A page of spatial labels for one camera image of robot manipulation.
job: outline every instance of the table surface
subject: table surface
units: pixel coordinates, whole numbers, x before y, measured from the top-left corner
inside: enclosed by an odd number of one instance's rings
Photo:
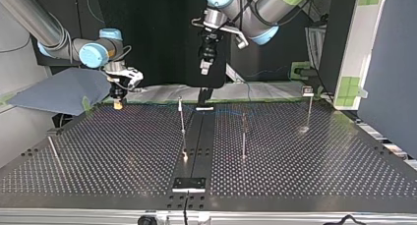
[[[184,142],[176,105],[101,106],[53,138],[58,158],[44,141],[0,169],[0,207],[417,213],[416,171],[327,104],[308,108],[185,106]],[[178,177],[206,191],[174,194]]]

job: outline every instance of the cable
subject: cable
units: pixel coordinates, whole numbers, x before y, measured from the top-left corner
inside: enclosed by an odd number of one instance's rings
[[[359,222],[358,220],[356,220],[352,215],[346,215],[344,216],[339,222],[336,223],[325,223],[324,225],[342,225],[346,222],[347,219],[351,219],[354,223],[359,224],[359,225],[366,225],[366,223],[363,222]]]
[[[185,225],[188,225],[188,216],[187,216],[188,194],[189,193],[187,193],[187,195],[186,195],[187,198],[185,199],[184,211],[183,211],[183,214],[184,214],[184,224]]]
[[[245,76],[245,75],[243,75],[243,77],[246,77],[246,78],[253,78],[253,77],[256,77],[256,76],[258,76],[258,75],[261,75],[261,74],[264,74],[264,73],[277,73],[278,71],[280,71],[280,70],[282,70],[283,68],[286,68],[286,67],[288,67],[288,66],[282,66],[282,67],[279,67],[278,69],[276,69],[275,71],[270,71],[270,70],[263,70],[263,71],[259,71],[259,72],[257,72],[257,73],[254,73],[253,75],[249,75],[249,76]]]
[[[284,26],[288,23],[290,23],[291,21],[293,21],[304,9],[304,7],[307,6],[307,4],[309,2],[311,2],[312,0],[307,0],[299,9],[298,11],[288,20],[284,21],[284,22],[277,22],[276,24],[270,23],[268,21],[266,21],[260,14],[259,14],[259,10],[258,10],[258,3],[255,3],[255,7],[252,7],[252,5],[250,6],[252,13],[255,15],[255,17],[261,21],[261,23],[263,23],[266,26],[269,27],[280,27],[280,26]]]
[[[28,37],[27,42],[24,45],[21,45],[21,46],[19,46],[17,48],[13,48],[13,49],[10,49],[10,50],[2,50],[2,51],[0,51],[0,54],[4,54],[4,53],[9,53],[9,52],[14,52],[14,51],[21,50],[21,49],[25,48],[29,44],[29,42],[30,42],[30,35]]]
[[[62,26],[61,22],[59,22],[59,20],[52,15],[51,13],[49,13],[51,15],[51,17],[56,21],[56,23],[58,24],[59,28],[61,29],[61,39],[59,41],[59,43],[55,46],[45,46],[46,50],[50,50],[50,51],[57,51],[60,50],[62,48],[64,48],[67,45],[68,42],[68,55],[70,56],[70,63],[73,63],[73,39],[71,38],[70,33]]]
[[[243,26],[243,0],[239,0],[239,5],[240,5],[240,12],[239,14],[241,14],[242,16],[240,17],[240,25],[239,25],[239,30],[242,30],[242,26]]]
[[[218,28],[216,28],[213,33],[219,31],[220,29],[222,29],[223,27],[225,27],[228,23],[235,23],[237,22],[237,20],[239,20],[240,17],[242,17],[243,13],[246,11],[246,9],[248,9],[248,7],[250,7],[251,3],[253,2],[253,0],[248,0],[248,2],[246,3],[246,5],[243,7],[243,10],[239,12],[239,14],[237,14],[237,16],[235,18],[233,18],[233,20],[227,20],[226,22],[224,22],[221,26],[219,26]]]
[[[309,11],[308,11],[308,17],[309,17],[309,18],[310,18],[310,12],[311,12],[311,9],[312,9],[312,5],[313,5],[313,4],[310,4]],[[312,44],[311,44],[311,42],[310,42],[310,28],[307,28],[307,40],[308,40],[308,43],[309,43],[309,53],[310,53],[310,56],[313,58],[313,47],[312,47]],[[320,81],[320,83],[322,84],[323,89],[324,89],[324,90],[325,90],[325,92],[328,94],[328,98],[330,98],[331,103],[332,103],[332,104],[334,104],[334,99],[333,99],[333,97],[330,95],[330,93],[328,92],[328,89],[326,88],[325,83],[323,82],[322,77],[320,76],[319,70],[317,69],[316,64],[315,64],[315,62],[314,62],[314,61],[313,61],[313,66],[312,66],[312,68],[316,71],[316,73],[317,73],[317,77],[319,78],[319,81]]]
[[[102,22],[103,24],[105,24],[104,20],[101,20],[99,17],[97,17],[94,12],[91,10],[91,6],[89,5],[89,0],[87,0],[87,7],[89,7],[89,12],[91,13],[91,15],[98,21]]]
[[[122,55],[120,55],[118,58],[117,58],[117,60],[114,60],[114,62],[116,62],[116,61],[120,61],[120,60],[122,60],[123,58],[125,58],[125,56],[127,56],[128,54],[129,54],[129,52],[131,52],[132,51],[132,46],[131,45],[127,45],[127,46],[125,46],[125,47],[123,47],[123,50],[125,50],[125,49],[128,49],[127,51],[125,51]]]
[[[109,75],[107,75],[103,70],[102,67],[99,68],[100,72],[102,74],[104,74],[108,79],[113,80],[113,78],[111,78]],[[128,89],[127,87],[122,86],[121,84],[119,84],[119,82],[114,82],[115,84],[117,84],[120,88],[124,89],[124,90],[128,90],[128,91],[132,91],[133,89],[135,89],[136,87],[132,88],[132,89]]]

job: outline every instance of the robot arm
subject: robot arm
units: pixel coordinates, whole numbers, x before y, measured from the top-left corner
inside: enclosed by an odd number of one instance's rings
[[[267,44],[278,32],[278,22],[302,1],[304,0],[208,0],[203,24],[198,25],[193,21],[194,26],[204,28],[201,50],[206,53],[199,52],[202,74],[209,72],[209,67],[215,60],[215,51],[212,48],[214,43],[221,41],[220,32],[235,33],[236,44],[240,49],[249,45],[246,37],[259,45]]]
[[[52,58],[80,61],[89,68],[101,68],[112,84],[110,96],[120,109],[128,90],[133,90],[144,78],[134,68],[126,68],[127,54],[120,30],[104,28],[97,40],[73,39],[61,23],[37,0],[0,0],[0,3],[38,41],[40,52]]]

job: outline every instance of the gray robot arm segment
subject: gray robot arm segment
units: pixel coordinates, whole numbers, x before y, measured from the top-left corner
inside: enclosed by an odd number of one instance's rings
[[[248,0],[242,0],[242,3],[240,1],[208,0],[208,4],[217,8],[229,20],[233,20],[239,16],[241,5],[248,5]],[[297,6],[297,3],[289,0],[258,0],[251,2],[251,4],[252,8],[255,8],[258,14],[255,15],[250,9],[244,9],[242,16],[235,22],[235,25],[240,26],[242,20],[243,33],[260,45],[268,43],[276,35],[278,25],[273,25]]]
[[[0,0],[0,3],[36,37],[40,52],[46,56],[81,61],[90,68],[98,68],[123,54],[122,35],[117,29],[102,29],[96,41],[73,40],[37,0]]]

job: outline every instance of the black background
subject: black background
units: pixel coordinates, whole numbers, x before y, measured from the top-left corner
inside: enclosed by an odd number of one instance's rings
[[[310,20],[305,13],[281,27],[265,46],[251,42],[249,47],[239,50],[230,42],[230,35],[226,35],[219,44],[219,57],[209,75],[202,76],[197,55],[201,44],[200,28],[191,26],[190,21],[202,15],[206,0],[89,0],[91,10],[105,20],[105,24],[91,15],[87,0],[39,1],[73,37],[94,40],[101,28],[121,29],[124,43],[133,46],[126,58],[128,65],[145,75],[141,86],[221,87],[227,80],[226,62],[247,81],[286,81],[292,62],[308,60],[305,27]],[[68,61],[36,53],[38,63],[51,66],[53,73],[70,65]]]

